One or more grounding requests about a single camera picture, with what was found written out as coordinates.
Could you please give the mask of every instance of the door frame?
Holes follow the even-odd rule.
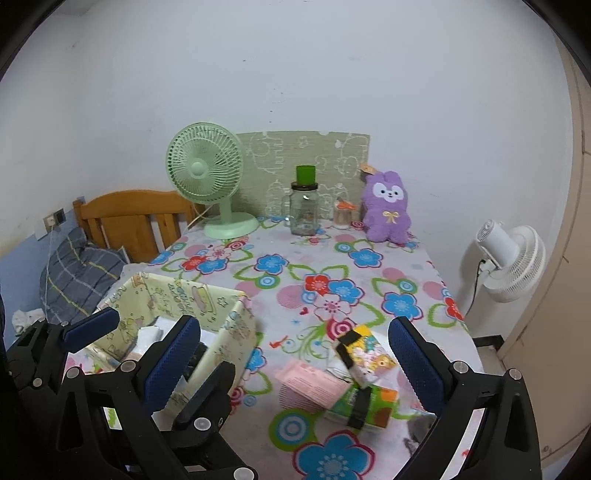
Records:
[[[548,259],[548,264],[538,287],[536,288],[530,302],[521,314],[519,321],[509,336],[505,339],[505,343],[499,349],[498,355],[503,360],[511,347],[519,341],[525,330],[527,329],[530,322],[533,320],[535,314],[540,308],[542,299],[548,293],[552,282],[558,272],[558,266],[566,250],[566,246],[569,243],[570,234],[573,229],[574,218],[577,213],[577,207],[579,206],[579,196],[581,192],[582,180],[583,180],[583,111],[582,111],[582,100],[579,88],[580,82],[585,82],[583,73],[577,66],[574,58],[569,53],[568,49],[564,46],[562,41],[554,35],[558,51],[564,66],[564,72],[566,74],[566,80],[569,87],[570,96],[570,107],[573,117],[573,163],[570,173],[570,184],[569,184],[569,195],[566,200],[566,206],[564,208],[564,215],[562,218],[562,224],[558,232],[556,244],[552,250],[552,254]]]

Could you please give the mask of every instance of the floral tablecloth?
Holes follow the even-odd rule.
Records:
[[[405,245],[373,244],[359,222],[347,231],[324,222],[316,236],[303,238],[279,219],[261,218],[255,232],[226,242],[208,239],[198,226],[146,272],[250,296],[258,344],[232,394],[222,435],[263,480],[391,479],[424,437],[429,417],[417,410],[420,403],[399,367],[398,400],[382,432],[354,432],[325,419],[275,380],[294,358],[325,369],[331,342],[355,325],[386,335],[392,318],[407,316],[450,360],[482,371],[462,316],[416,238]],[[476,413],[443,478],[459,471],[479,419]]]

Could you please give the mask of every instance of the green desk fan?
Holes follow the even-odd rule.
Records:
[[[258,227],[250,213],[232,211],[231,198],[238,189],[243,166],[240,140],[219,125],[189,125],[168,146],[166,172],[178,192],[193,203],[219,203],[219,217],[205,223],[209,238],[238,238]]]

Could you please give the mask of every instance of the fabric storage box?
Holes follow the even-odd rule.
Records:
[[[133,348],[138,330],[159,316],[178,320],[195,317],[215,341],[195,367],[186,384],[177,386],[166,408],[178,413],[222,362],[236,366],[236,388],[256,344],[256,325],[247,307],[249,298],[239,290],[205,285],[156,274],[138,273],[98,306],[119,312],[119,326],[86,349],[104,370],[116,368]]]

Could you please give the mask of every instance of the plush toy face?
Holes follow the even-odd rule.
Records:
[[[400,176],[393,171],[369,175],[363,191],[363,202],[367,208],[383,206],[406,210],[407,193]]]

